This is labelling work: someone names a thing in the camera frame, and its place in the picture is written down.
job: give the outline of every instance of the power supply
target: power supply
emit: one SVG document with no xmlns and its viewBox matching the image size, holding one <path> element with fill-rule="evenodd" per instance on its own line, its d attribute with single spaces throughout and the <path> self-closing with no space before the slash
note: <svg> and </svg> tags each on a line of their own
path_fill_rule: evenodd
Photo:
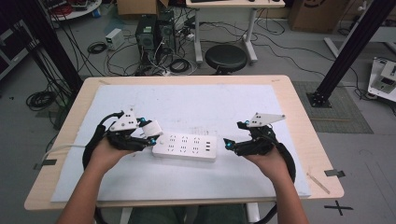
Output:
<svg viewBox="0 0 396 224">
<path fill-rule="evenodd" d="M 106 36 L 107 47 L 112 50 L 119 48 L 125 39 L 122 34 L 122 30 L 114 29 L 110 34 Z"/>
</svg>

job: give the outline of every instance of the hand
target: hand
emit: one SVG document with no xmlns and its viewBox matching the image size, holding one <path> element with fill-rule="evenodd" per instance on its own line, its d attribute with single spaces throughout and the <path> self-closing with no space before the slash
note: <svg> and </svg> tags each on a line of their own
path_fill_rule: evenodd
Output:
<svg viewBox="0 0 396 224">
<path fill-rule="evenodd" d="M 276 147 L 273 147 L 266 155 L 248 155 L 245 158 L 256 164 L 262 173 L 274 184 L 281 178 L 290 178 L 285 160 Z"/>
<path fill-rule="evenodd" d="M 103 138 L 92 153 L 88 167 L 93 168 L 103 175 L 110 170 L 119 160 L 134 151 L 118 150 L 108 143 L 107 138 Z"/>
</svg>

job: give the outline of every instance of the chair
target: chair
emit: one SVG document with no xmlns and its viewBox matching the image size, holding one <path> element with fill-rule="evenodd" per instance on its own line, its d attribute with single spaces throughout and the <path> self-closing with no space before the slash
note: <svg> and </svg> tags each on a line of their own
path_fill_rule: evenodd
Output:
<svg viewBox="0 0 396 224">
<path fill-rule="evenodd" d="M 247 65 L 246 53 L 233 45 L 216 45 L 205 54 L 206 63 L 216 69 L 216 75 L 229 75 Z"/>
</svg>

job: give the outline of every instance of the floor mat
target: floor mat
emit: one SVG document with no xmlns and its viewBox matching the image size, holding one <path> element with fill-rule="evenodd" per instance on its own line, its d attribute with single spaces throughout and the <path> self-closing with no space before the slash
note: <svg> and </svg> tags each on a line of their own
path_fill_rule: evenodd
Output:
<svg viewBox="0 0 396 224">
<path fill-rule="evenodd" d="M 332 108 L 317 108 L 309 104 L 308 92 L 314 92 L 319 82 L 292 82 L 306 114 L 317 133 L 373 133 L 364 116 L 344 88 L 335 88 L 329 101 Z"/>
</svg>

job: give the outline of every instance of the person's left hand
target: person's left hand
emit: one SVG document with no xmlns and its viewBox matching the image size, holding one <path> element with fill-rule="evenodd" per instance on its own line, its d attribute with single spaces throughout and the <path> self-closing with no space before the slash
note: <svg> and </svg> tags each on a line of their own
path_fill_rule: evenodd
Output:
<svg viewBox="0 0 396 224">
<path fill-rule="evenodd" d="M 108 143 L 107 138 L 103 138 L 92 153 L 88 167 L 105 174 L 113 168 L 119 160 L 128 154 L 133 153 L 131 150 L 118 150 Z"/>
</svg>

